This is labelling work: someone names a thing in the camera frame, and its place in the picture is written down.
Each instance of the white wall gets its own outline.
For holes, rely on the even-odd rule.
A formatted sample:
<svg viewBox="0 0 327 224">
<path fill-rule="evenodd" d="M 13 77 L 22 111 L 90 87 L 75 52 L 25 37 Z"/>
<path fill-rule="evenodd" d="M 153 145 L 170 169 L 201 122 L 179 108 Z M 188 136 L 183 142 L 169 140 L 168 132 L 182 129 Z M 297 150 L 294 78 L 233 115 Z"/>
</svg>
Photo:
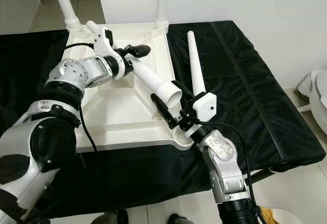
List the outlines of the white wall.
<svg viewBox="0 0 327 224">
<path fill-rule="evenodd" d="M 0 34 L 27 32 L 38 0 L 0 0 Z"/>
<path fill-rule="evenodd" d="M 106 22 L 155 20 L 156 0 L 101 0 Z M 232 19 L 283 87 L 327 67 L 327 0 L 169 0 L 170 23 Z"/>
</svg>

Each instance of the tiled floor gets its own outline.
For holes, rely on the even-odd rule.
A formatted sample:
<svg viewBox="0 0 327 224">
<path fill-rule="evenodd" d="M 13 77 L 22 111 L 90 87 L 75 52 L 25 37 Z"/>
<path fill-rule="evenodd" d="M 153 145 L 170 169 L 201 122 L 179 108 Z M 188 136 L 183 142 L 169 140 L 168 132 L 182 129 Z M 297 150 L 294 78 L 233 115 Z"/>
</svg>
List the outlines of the tiled floor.
<svg viewBox="0 0 327 224">
<path fill-rule="evenodd" d="M 306 105 L 294 89 L 285 90 L 296 107 Z M 303 114 L 322 146 L 327 150 L 327 135 L 311 112 Z M 323 224 L 327 220 L 327 157 L 317 163 L 273 175 L 253 185 L 257 203 L 295 214 L 303 224 Z M 219 213 L 210 191 L 180 196 L 159 204 L 128 209 L 131 224 L 165 224 L 172 213 L 186 216 L 195 224 L 220 224 Z M 89 224 L 96 216 L 83 215 L 53 219 L 51 223 Z"/>
<path fill-rule="evenodd" d="M 88 20 L 105 23 L 100 0 L 71 0 L 73 9 L 82 24 Z M 64 18 L 57 0 L 42 0 L 29 32 L 65 29 Z"/>
<path fill-rule="evenodd" d="M 29 32 L 65 29 L 63 16 L 57 0 L 42 0 L 44 6 L 38 9 Z M 83 24 L 89 19 L 104 23 L 100 0 L 71 0 L 77 16 Z M 298 108 L 306 102 L 298 98 L 294 89 L 287 89 L 287 95 Z M 325 150 L 327 135 L 315 122 L 311 112 L 302 116 L 315 133 Z M 292 212 L 304 224 L 323 224 L 327 220 L 327 157 L 313 165 L 298 167 L 279 173 L 254 184 L 259 205 L 280 208 Z M 164 224 L 172 213 L 179 213 L 197 223 L 221 223 L 213 195 L 210 191 L 189 194 L 159 204 L 128 209 L 131 224 Z M 89 224 L 98 214 L 56 218 L 51 223 Z"/>
</svg>

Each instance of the white pole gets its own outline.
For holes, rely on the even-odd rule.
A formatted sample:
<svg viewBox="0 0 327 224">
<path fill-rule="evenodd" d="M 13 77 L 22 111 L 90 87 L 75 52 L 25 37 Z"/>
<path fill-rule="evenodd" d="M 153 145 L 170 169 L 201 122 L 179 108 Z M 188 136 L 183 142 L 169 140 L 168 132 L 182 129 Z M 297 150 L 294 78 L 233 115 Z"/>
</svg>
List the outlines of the white pole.
<svg viewBox="0 0 327 224">
<path fill-rule="evenodd" d="M 205 92 L 202 70 L 193 31 L 188 32 L 193 94 Z"/>
<path fill-rule="evenodd" d="M 159 98 L 168 108 L 175 107 L 181 97 L 182 91 L 172 82 L 164 81 L 155 72 L 149 69 L 140 60 L 133 58 L 133 73 Z"/>
<path fill-rule="evenodd" d="M 167 26 L 168 20 L 166 16 L 167 0 L 157 0 L 157 19 L 155 24 L 159 27 Z"/>
<path fill-rule="evenodd" d="M 70 0 L 58 0 L 58 2 L 61 7 L 63 16 L 65 18 L 66 28 L 69 31 L 80 29 L 82 25 L 74 12 L 71 1 Z"/>
</svg>

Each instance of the white plastic tray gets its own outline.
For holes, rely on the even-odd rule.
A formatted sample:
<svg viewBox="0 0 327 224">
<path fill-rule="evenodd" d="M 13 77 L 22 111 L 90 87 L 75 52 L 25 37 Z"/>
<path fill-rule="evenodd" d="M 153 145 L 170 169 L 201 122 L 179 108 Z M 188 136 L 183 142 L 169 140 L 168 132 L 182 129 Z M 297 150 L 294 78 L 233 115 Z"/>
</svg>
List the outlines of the white plastic tray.
<svg viewBox="0 0 327 224">
<path fill-rule="evenodd" d="M 140 60 L 164 80 L 174 79 L 174 71 L 167 44 L 165 28 L 152 23 L 107 24 L 112 30 L 115 48 L 128 44 L 146 44 L 151 52 Z M 83 26 L 82 31 L 71 33 L 67 44 L 93 43 L 93 33 Z M 94 56 L 92 49 L 76 46 L 64 53 L 64 58 L 80 59 Z M 157 113 L 150 99 L 151 91 L 133 73 L 99 87 L 85 89 L 82 110 L 86 126 L 99 150 L 170 144 L 187 150 L 192 140 L 176 128 L 171 131 Z M 177 116 L 180 104 L 170 111 Z M 77 151 L 90 152 L 92 147 L 82 127 L 76 129 Z"/>
</svg>

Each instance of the black cloth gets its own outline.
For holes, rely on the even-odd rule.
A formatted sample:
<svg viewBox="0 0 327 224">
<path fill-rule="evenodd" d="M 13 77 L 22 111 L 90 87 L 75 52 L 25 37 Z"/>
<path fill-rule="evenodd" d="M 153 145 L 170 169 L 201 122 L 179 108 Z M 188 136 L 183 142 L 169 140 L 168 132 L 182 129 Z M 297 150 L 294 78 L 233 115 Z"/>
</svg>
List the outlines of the black cloth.
<svg viewBox="0 0 327 224">
<path fill-rule="evenodd" d="M 191 85 L 186 33 L 195 32 L 206 89 L 217 95 L 213 121 L 235 126 L 249 147 L 252 170 L 283 171 L 318 162 L 325 153 L 253 45 L 232 21 L 173 24 L 167 35 L 176 79 Z M 60 61 L 67 31 L 0 36 L 0 130 L 35 101 Z M 237 136 L 222 130 L 244 152 Z M 63 167 L 38 201 L 43 217 L 105 212 L 209 190 L 208 171 L 193 146 L 152 146 L 83 153 Z"/>
</svg>

